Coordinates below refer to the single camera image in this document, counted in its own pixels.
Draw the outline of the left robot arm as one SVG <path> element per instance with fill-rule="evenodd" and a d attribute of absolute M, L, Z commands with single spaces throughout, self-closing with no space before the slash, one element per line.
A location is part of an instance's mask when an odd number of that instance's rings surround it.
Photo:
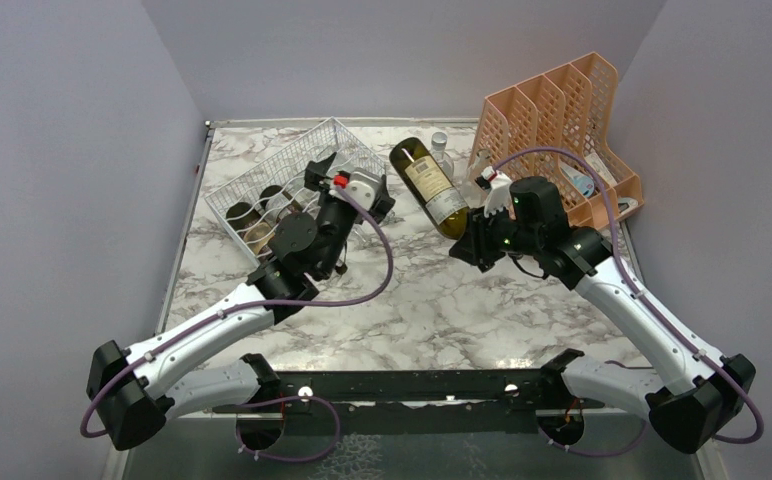
<path fill-rule="evenodd" d="M 382 293 L 394 270 L 389 246 L 381 284 L 361 297 L 319 301 L 316 284 L 344 271 L 342 258 L 353 228 L 369 224 L 378 236 L 395 202 L 387 179 L 362 167 L 341 170 L 328 156 L 310 162 L 304 186 L 318 195 L 315 215 L 293 212 L 276 226 L 270 254 L 245 282 L 211 308 L 170 331 L 120 347 L 110 340 L 93 353 L 80 421 L 84 438 L 106 436 L 119 451 L 152 438 L 168 421 L 220 406 L 268 408 L 279 379 L 258 354 L 224 367 L 203 363 L 233 343 L 269 329 L 304 308 L 365 303 Z"/>

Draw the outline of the green wine bottle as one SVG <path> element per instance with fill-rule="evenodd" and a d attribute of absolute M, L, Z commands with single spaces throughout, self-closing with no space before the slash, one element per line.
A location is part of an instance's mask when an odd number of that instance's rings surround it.
<path fill-rule="evenodd" d="M 466 230 L 468 204 L 423 142 L 417 137 L 400 141 L 389 161 L 436 230 L 459 240 Z"/>
<path fill-rule="evenodd" d="M 258 207 L 239 201 L 226 211 L 225 220 L 259 261 L 271 255 L 269 242 L 276 225 Z"/>
<path fill-rule="evenodd" d="M 279 185 L 266 187 L 259 196 L 266 221 L 279 223 L 285 216 L 303 211 L 301 204 L 293 195 Z"/>

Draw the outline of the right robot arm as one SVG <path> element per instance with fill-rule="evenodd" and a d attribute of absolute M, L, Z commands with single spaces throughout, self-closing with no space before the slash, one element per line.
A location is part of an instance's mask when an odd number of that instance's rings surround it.
<path fill-rule="evenodd" d="M 747 404 L 753 363 L 742 354 L 727 357 L 694 335 L 596 229 L 570 226 L 558 189 L 546 178 L 512 181 L 488 168 L 476 182 L 486 199 L 469 211 L 450 256 L 481 271 L 506 256 L 533 257 L 545 276 L 606 315 L 650 363 L 627 369 L 567 349 L 541 367 L 541 398 L 554 407 L 579 398 L 624 410 L 685 454 L 716 438 Z"/>

